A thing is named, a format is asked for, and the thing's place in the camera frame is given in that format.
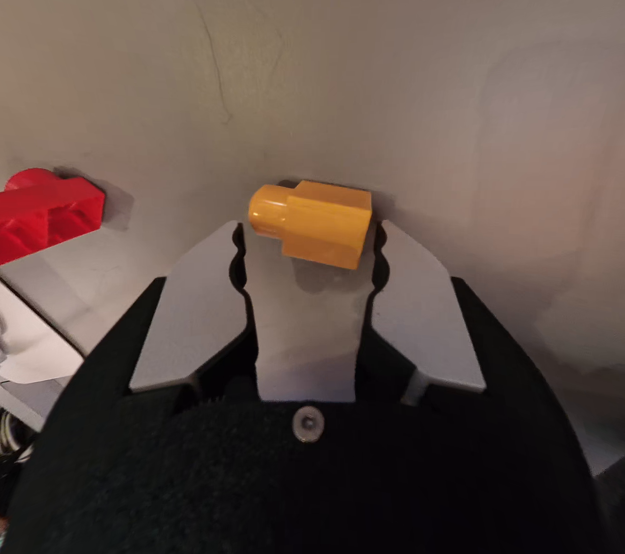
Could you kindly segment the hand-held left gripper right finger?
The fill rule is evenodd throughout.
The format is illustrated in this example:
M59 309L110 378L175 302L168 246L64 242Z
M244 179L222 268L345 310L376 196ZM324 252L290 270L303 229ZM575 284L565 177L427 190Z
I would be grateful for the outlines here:
M377 223L359 345L359 399L415 406L430 386L486 389L448 270L389 220Z

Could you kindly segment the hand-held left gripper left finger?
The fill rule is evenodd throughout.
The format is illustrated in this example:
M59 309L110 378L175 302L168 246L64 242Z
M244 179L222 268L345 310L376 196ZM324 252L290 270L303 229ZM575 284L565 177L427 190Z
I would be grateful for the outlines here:
M245 255L243 225L229 221L175 263L129 382L133 393L191 385L211 399L244 377L258 396Z

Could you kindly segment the yellow single-stud toy block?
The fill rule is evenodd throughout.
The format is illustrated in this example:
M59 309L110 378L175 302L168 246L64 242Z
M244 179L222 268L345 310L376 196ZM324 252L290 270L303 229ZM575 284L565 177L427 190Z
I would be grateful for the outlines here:
M359 266L371 218L369 191L306 180L263 185L248 207L252 229L280 241L284 256L348 270Z

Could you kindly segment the red two-stud toy block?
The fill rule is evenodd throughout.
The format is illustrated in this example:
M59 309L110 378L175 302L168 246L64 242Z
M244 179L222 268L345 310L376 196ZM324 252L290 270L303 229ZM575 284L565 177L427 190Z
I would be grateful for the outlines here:
M97 231L105 192L76 176L30 168L1 190L1 265Z

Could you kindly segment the grey desk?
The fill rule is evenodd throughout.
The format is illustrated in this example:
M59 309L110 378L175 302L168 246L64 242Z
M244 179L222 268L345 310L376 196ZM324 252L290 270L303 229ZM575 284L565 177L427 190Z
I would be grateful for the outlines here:
M107 193L2 277L89 352L149 282L301 179L477 292L624 455L624 0L1 0L1 183Z

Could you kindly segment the white stand with wooden board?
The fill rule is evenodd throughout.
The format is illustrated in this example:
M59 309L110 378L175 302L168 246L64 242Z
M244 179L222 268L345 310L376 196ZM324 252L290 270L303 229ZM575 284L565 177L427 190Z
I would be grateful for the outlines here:
M19 385L73 376L85 355L4 277L1 278L1 377Z

